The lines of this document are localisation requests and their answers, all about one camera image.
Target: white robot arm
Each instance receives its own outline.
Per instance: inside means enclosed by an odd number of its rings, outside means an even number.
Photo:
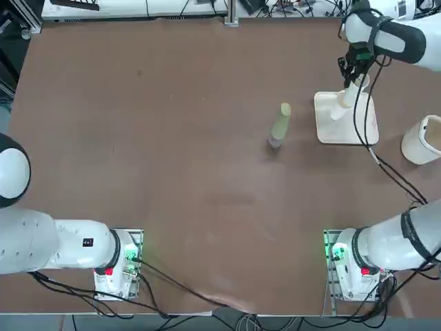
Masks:
[[[383,22],[371,8],[393,20]],[[345,22],[351,45],[364,43],[370,48],[371,44],[375,55],[441,71],[441,12],[412,20],[414,0],[362,0],[351,10]]]
[[[390,17],[385,19],[378,12]],[[382,54],[441,71],[441,13],[408,21],[415,12],[412,0],[362,0],[354,4],[345,22],[349,52],[343,64],[339,59],[345,84],[366,74],[373,58]],[[331,252],[342,298],[365,300],[380,281],[381,270],[414,269],[432,261],[432,254],[441,247],[440,215],[438,200],[372,227],[343,230]]]
[[[0,134],[0,274],[94,268],[98,291],[127,299],[136,278],[131,258],[139,257],[132,236],[97,221],[11,207],[28,189],[30,173],[25,150]]]

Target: white container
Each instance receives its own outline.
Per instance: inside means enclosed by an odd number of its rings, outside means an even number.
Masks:
[[[428,115],[406,132],[401,152],[414,164],[425,164],[441,157],[441,117]]]

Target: brown table surface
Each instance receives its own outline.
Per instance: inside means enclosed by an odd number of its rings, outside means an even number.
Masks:
[[[339,21],[155,21],[47,25],[32,38],[10,135],[32,162],[21,206],[142,228],[143,256],[199,292],[261,314],[321,314],[322,231],[372,225],[409,199],[363,148],[316,136],[315,92],[342,88]],[[376,150],[428,199],[440,162],[400,154],[406,129],[440,113],[440,77],[393,63],[376,86]],[[292,106],[278,154],[265,139]],[[91,270],[54,278],[93,288]],[[168,312],[213,308],[152,275]],[[87,312],[26,274],[1,276],[1,312]],[[438,317],[441,288],[417,277],[391,313]],[[142,302],[150,302],[142,291]],[[147,312],[117,303],[119,312]],[[355,305],[339,305],[352,312]]]

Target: bottle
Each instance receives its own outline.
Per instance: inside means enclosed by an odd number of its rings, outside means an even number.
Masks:
[[[291,106],[288,103],[282,103],[277,120],[271,129],[268,143],[272,148],[279,148],[288,131],[289,118],[291,116]]]

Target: white plastic base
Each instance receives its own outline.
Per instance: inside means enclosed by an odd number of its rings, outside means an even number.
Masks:
[[[337,242],[332,247],[332,258],[336,266],[338,280],[345,301],[364,301],[366,296],[377,286],[380,273],[363,275],[361,269],[353,259],[351,242],[355,229],[343,230]],[[367,301],[376,300],[376,291],[373,291]]]
[[[317,137],[322,143],[343,143],[350,145],[361,145],[353,126],[353,111],[348,110],[343,117],[334,121],[331,118],[331,110],[337,105],[339,92],[317,92],[314,96],[314,106],[316,109]],[[365,111],[367,93],[361,93],[356,110],[357,129],[365,140]],[[369,101],[367,111],[367,138],[369,144],[378,142],[377,119],[373,106],[373,100]]]
[[[138,263],[132,262],[128,258],[138,257],[139,248],[127,230],[117,229],[116,233],[121,242],[118,261],[112,270],[112,274],[99,275],[94,272],[95,290],[129,299],[130,294],[133,293],[133,285],[136,285],[136,274],[139,266]],[[96,298],[100,300],[118,300],[103,295],[98,295]]]

